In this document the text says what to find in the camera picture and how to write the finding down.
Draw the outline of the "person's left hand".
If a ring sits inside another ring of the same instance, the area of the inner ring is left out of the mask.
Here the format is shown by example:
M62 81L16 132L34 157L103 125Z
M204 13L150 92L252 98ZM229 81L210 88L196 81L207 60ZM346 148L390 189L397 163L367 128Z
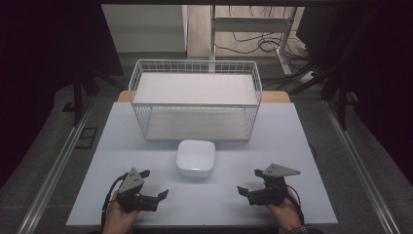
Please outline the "person's left hand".
M139 211L125 212L117 201L117 193L112 196L112 202L109 204L106 214L104 227L131 228L135 223Z

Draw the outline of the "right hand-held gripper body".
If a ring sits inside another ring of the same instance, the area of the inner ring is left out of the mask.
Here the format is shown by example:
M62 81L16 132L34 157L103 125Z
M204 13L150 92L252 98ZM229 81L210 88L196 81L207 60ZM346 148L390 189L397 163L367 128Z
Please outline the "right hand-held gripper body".
M281 205L285 198L288 198L296 207L300 206L300 200L295 200L288 192L288 185L285 182L286 176L297 176L299 171L288 167L272 163L265 170L265 187L260 190L249 191L246 197L250 205L263 206L267 204Z

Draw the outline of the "aluminium rail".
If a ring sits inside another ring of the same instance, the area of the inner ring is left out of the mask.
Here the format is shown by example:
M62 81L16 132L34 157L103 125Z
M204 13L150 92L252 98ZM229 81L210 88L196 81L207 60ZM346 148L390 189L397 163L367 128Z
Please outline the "aluminium rail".
M386 234L401 234L398 228L394 216L390 211L383 195L379 191L378 187L374 183L370 173L366 169L364 163L362 162L360 155L349 136L348 132L345 131L338 121L338 114L334 108L334 104L331 101L323 100L322 104L326 109L329 119L335 129L337 136L339 137L346 154L348 155L350 161L353 164L355 172L358 179L366 193L371 206L376 213L384 231Z
M61 178L65 166L70 159L76 141L80 137L80 134L91 115L94 103L94 97L87 98L85 107L83 109L84 114L80 118L78 124L71 129L71 132L67 137L63 147L57 154L52 167L49 169L47 176L45 177L24 219L22 220L17 234L34 234L38 223L41 220L43 213L46 210L47 205L56 189L57 183Z

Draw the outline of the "dark curtain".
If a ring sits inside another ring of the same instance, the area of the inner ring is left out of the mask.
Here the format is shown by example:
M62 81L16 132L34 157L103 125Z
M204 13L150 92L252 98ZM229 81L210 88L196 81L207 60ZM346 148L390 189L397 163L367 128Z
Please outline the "dark curtain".
M363 10L307 7L297 36L329 68ZM383 0L350 56L345 77L356 113L413 185L413 0Z
M103 0L0 0L0 188L76 76L123 73Z

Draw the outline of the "person's right hand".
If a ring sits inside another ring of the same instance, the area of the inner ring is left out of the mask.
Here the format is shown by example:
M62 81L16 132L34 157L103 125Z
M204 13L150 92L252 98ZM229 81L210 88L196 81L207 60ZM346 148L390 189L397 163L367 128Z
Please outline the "person's right hand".
M281 205L268 204L267 208L277 225L286 233L295 232L302 227L296 207L288 198L285 198Z

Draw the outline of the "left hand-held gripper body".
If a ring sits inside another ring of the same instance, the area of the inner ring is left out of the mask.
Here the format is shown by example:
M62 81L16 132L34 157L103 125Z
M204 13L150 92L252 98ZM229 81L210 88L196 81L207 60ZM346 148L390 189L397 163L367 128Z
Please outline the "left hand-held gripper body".
M127 213L132 211L155 212L158 209L158 198L140 193L145 178L142 178L139 173L136 168L132 168L126 175L117 191L117 201Z

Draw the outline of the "black tripod stand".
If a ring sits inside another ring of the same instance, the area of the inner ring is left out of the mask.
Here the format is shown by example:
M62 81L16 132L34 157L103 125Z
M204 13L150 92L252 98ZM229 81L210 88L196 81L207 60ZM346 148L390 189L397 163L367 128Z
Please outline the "black tripod stand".
M95 78L99 78L119 91L124 91L127 87L117 81L113 76L103 73L94 67L78 68L73 76L73 96L74 96L74 122L73 126L77 127L81 119L85 116L83 107L82 92L86 91L88 96L95 97L99 93L99 87Z
M359 23L356 25L356 29L351 34L349 42L347 43L343 53L337 59L336 63L323 73L317 75L312 80L304 83L303 85L294 88L289 91L291 95L299 94L316 83L328 79L324 85L320 95L322 99L331 99L335 92L338 92L338 110L336 114L339 126L343 131L347 130L346 126L346 106L347 106L347 91L348 91L348 69L351 56L355 52L358 42L360 41L364 31L371 23L374 13L371 11L365 11Z

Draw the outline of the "white cabinet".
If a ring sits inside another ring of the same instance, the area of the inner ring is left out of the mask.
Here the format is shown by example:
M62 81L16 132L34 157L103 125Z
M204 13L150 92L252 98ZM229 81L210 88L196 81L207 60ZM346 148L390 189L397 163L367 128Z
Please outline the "white cabinet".
M102 4L118 54L187 55L186 5Z

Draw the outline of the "white power strip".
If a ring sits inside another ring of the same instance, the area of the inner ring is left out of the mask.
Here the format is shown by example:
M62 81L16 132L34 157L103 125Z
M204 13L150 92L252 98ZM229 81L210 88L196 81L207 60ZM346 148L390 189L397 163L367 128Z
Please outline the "white power strip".
M317 74L316 74L315 71L309 71L299 80L299 82L300 83L306 83L306 82L312 80L316 75Z

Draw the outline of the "white square bowl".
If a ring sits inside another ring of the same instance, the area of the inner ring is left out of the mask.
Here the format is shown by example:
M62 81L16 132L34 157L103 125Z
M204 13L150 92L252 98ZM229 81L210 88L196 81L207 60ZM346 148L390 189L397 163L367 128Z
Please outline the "white square bowl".
M212 174L215 144L207 140L185 139L177 149L176 167L183 176L205 178Z

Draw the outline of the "black floor socket frame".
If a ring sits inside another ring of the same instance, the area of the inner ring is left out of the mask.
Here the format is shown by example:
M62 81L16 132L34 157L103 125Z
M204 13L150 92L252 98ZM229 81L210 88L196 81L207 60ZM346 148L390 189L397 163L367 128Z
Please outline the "black floor socket frame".
M98 127L84 128L76 141L75 148L84 150L91 149L93 147L97 131Z

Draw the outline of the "white metal desk frame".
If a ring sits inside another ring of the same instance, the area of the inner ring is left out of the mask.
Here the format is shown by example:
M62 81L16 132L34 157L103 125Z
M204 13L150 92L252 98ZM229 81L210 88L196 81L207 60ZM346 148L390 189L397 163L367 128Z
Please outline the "white metal desk frame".
M215 60L215 35L217 32L263 32L263 33L278 33L281 36L281 41L275 48L277 58L285 76L291 76L292 72L288 65L285 48L288 38L294 24L295 16L298 8L292 7L287 18L240 18L240 17L218 17L216 15L216 6L210 6L210 43L208 50L208 58Z

